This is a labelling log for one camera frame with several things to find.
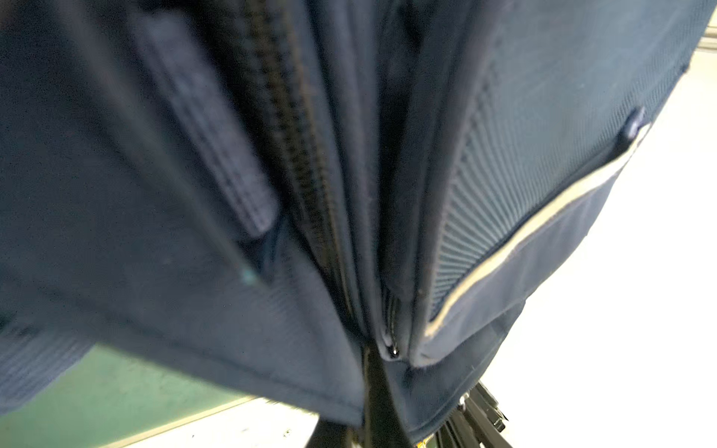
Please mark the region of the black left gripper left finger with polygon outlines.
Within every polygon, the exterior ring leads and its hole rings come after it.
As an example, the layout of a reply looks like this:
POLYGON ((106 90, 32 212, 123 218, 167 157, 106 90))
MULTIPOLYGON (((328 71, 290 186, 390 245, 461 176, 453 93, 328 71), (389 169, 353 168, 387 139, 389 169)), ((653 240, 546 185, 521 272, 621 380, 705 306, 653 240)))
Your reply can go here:
POLYGON ((320 418, 306 443, 306 448, 353 448, 355 437, 352 427, 320 418))

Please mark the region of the navy blue student backpack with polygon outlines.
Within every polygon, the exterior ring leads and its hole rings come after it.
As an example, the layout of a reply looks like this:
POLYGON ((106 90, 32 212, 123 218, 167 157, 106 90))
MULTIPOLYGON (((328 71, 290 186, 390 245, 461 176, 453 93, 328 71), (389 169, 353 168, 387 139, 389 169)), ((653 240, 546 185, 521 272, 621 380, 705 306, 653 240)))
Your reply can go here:
POLYGON ((376 345, 434 436, 715 7, 3 2, 2 413, 106 343, 362 446, 376 345))

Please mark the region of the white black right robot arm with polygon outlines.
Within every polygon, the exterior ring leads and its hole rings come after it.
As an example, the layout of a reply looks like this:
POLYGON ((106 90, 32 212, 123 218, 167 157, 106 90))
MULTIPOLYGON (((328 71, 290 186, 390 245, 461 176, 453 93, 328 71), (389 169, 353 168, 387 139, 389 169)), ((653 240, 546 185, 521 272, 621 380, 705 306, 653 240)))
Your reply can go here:
POLYGON ((459 406, 432 437, 428 447, 512 448, 502 434, 508 422, 482 382, 459 400, 459 406))

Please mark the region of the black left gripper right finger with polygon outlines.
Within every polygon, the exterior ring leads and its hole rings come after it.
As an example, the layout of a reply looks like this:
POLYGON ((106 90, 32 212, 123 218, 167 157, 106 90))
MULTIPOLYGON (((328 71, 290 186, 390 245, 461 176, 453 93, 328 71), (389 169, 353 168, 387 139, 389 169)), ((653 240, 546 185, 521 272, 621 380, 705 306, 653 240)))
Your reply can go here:
POLYGON ((377 346, 369 345, 363 351, 363 369, 365 399, 362 446, 414 447, 399 413, 401 364, 384 360, 377 346))

